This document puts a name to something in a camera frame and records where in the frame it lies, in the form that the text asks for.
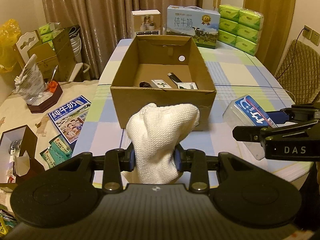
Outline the blue clear plastic box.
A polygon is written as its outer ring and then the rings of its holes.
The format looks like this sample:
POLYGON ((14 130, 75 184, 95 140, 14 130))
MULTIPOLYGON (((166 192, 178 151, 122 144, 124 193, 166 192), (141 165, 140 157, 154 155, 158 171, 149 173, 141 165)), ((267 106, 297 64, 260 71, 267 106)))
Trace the blue clear plastic box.
POLYGON ((231 129, 236 126, 278 127, 274 120, 250 95, 244 95, 231 101, 222 117, 231 129))

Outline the white knitted sock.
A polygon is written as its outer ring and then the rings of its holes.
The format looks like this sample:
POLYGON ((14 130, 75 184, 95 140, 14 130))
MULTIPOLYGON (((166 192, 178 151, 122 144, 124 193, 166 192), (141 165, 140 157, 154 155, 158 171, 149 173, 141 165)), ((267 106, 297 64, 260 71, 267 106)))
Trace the white knitted sock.
POLYGON ((174 149, 199 124, 200 111, 189 103, 158 107, 144 106, 131 116, 126 126, 133 144, 136 165, 122 172, 131 184, 170 184, 180 174, 174 162, 174 149))

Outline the quilted brown chair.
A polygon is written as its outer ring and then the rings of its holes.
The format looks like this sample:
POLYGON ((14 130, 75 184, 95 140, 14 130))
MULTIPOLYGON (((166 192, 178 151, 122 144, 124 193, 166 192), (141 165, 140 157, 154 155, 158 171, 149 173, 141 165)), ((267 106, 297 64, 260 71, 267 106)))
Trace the quilted brown chair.
POLYGON ((319 102, 319 53, 293 40, 274 77, 295 103, 319 102))

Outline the green leaflet packets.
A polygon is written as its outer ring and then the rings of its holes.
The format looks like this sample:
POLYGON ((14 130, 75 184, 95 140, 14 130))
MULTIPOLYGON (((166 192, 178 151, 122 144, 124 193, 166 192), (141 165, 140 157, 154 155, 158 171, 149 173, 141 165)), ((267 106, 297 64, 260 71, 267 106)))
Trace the green leaflet packets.
POLYGON ((40 153, 49 168, 53 168, 72 157, 73 150, 62 135, 54 137, 49 144, 49 147, 40 153))

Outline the blue milk flat carton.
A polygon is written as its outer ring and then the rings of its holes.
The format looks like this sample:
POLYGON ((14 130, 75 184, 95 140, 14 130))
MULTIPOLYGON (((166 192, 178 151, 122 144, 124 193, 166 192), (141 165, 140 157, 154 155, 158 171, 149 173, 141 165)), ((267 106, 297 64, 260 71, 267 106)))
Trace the blue milk flat carton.
POLYGON ((81 95, 48 113, 50 120, 69 145, 77 141, 90 106, 91 102, 81 95))

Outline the white green medicine box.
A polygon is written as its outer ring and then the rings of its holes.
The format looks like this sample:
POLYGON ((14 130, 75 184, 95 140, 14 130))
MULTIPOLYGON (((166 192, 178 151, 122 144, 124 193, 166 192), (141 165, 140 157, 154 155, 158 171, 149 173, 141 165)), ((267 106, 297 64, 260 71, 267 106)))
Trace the white green medicine box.
POLYGON ((152 88, 171 89, 171 86, 161 79, 151 80, 150 85, 152 85, 152 88))

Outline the dark open gift box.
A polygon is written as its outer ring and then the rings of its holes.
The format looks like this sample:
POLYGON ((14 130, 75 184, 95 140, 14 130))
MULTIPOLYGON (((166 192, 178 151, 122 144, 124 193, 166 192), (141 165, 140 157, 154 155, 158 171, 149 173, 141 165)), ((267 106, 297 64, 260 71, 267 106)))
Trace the dark open gift box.
POLYGON ((44 172, 35 159, 37 136, 24 125, 1 135, 1 189, 7 192, 20 183, 44 172))

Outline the green tissue pack stack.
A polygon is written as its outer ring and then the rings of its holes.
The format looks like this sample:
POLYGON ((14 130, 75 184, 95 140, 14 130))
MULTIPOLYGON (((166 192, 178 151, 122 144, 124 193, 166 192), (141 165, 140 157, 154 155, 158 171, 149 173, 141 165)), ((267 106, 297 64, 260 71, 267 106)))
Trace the green tissue pack stack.
POLYGON ((264 24, 264 15, 228 4, 219 5, 218 40, 254 56, 264 24))

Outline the blue milk carton box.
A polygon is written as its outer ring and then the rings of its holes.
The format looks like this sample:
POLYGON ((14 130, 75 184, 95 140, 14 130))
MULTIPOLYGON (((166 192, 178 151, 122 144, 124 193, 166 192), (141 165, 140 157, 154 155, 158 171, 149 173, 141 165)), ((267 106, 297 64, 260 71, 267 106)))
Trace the blue milk carton box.
POLYGON ((167 35, 190 36, 199 47, 214 49, 220 13, 199 7, 170 5, 167 8, 167 35))

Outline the brown cardboard carton stack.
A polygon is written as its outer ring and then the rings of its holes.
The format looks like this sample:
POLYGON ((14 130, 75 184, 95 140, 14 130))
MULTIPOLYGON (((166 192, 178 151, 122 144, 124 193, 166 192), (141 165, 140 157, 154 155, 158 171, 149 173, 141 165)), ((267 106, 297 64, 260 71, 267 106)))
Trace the brown cardboard carton stack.
POLYGON ((63 30, 52 42, 54 49, 48 43, 34 45, 28 50, 28 55, 37 56, 36 63, 44 79, 51 79, 55 67, 58 66, 54 79, 58 82, 69 81, 76 60, 68 30, 63 30))

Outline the white product box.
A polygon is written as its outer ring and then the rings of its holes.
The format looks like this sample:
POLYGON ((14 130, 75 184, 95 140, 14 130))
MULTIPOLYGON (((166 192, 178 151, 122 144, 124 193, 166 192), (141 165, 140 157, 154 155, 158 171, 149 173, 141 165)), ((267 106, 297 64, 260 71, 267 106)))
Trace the white product box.
POLYGON ((132 38, 137 35, 161 35, 161 13, 158 10, 131 11, 132 38))

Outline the white carved chair back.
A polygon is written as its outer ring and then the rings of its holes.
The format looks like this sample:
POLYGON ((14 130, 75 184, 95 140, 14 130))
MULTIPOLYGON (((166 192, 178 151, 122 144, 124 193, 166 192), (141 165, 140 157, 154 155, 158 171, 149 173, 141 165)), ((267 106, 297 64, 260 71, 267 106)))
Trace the white carved chair back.
POLYGON ((37 30, 32 32, 27 32, 20 36, 18 41, 12 46, 17 58, 18 63, 21 68, 25 66, 25 64, 29 60, 28 51, 34 45, 40 45, 42 43, 39 32, 37 30))

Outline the beige curtain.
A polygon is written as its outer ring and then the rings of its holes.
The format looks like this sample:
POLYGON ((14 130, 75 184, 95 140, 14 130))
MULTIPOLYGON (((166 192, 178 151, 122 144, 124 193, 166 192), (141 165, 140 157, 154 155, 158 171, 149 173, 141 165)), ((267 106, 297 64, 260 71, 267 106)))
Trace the beige curtain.
POLYGON ((131 12, 157 9, 160 29, 165 29, 169 5, 202 6, 202 0, 42 0, 48 22, 71 27, 79 25, 81 56, 90 65, 89 74, 98 79, 118 42, 130 38, 131 12))

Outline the yellow plastic bag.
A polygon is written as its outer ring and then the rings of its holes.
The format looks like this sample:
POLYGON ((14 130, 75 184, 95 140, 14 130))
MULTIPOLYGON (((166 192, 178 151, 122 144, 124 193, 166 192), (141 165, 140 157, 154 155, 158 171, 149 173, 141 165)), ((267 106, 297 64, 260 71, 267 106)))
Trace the yellow plastic bag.
POLYGON ((17 59, 13 46, 22 35, 20 26, 15 19, 1 24, 0 29, 0 69, 1 73, 12 72, 17 59))

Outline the wall socket panel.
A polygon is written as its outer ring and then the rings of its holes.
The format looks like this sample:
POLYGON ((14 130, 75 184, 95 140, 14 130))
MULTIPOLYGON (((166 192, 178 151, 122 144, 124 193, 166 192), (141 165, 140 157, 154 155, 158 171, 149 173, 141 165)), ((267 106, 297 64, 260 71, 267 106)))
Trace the wall socket panel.
POLYGON ((304 25, 303 37, 311 41, 314 45, 319 46, 320 34, 307 25, 304 25))

